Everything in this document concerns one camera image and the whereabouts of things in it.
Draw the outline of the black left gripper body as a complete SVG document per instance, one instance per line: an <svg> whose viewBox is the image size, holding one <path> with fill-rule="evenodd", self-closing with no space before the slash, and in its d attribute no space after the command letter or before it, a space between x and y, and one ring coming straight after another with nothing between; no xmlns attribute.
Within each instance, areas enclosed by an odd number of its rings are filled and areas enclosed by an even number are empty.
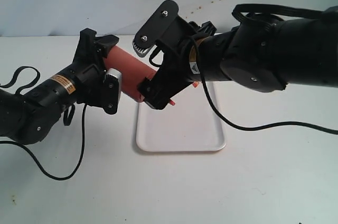
<svg viewBox="0 0 338 224"><path fill-rule="evenodd" d="M103 65L102 47L97 43L96 34L97 32L92 29L80 31L79 42L72 61L79 104L100 105L100 87L105 66Z"/></svg>

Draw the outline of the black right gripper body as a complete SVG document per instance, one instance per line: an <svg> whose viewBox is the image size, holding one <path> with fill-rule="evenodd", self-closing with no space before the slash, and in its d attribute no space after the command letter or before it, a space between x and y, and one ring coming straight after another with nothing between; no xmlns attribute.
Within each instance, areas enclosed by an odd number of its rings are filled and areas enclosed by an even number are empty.
<svg viewBox="0 0 338 224"><path fill-rule="evenodd" d="M146 76L138 84L138 91L150 108L164 109L172 97L191 85L189 54L193 44L189 37L197 39L213 36L216 30L210 21L199 26L193 21L186 22L177 17L164 34L156 39L156 48L149 58L163 52L162 63L153 76Z"/></svg>

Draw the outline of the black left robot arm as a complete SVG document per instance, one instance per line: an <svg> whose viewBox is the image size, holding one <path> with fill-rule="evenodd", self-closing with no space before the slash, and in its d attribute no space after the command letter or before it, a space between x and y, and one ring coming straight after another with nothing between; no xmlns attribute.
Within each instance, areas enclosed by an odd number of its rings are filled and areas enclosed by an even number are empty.
<svg viewBox="0 0 338 224"><path fill-rule="evenodd" d="M1 136L23 145L40 142L59 119L65 126L71 124L75 104L116 114L122 74L106 68L104 59L118 41L114 35L97 36L94 30L84 29L70 65L41 84L36 76L11 94L6 89L15 84L26 68L19 67L11 81L1 87Z"/></svg>

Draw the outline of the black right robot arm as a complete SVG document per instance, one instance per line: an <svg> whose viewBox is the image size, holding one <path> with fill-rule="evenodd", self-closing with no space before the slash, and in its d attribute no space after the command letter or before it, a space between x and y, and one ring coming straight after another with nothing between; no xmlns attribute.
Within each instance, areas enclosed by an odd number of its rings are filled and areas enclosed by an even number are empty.
<svg viewBox="0 0 338 224"><path fill-rule="evenodd" d="M288 84L337 86L337 7L324 11L280 5L240 4L229 32L154 13L139 31L149 37L152 56L163 61L138 91L153 109L195 81L233 81L258 92Z"/></svg>

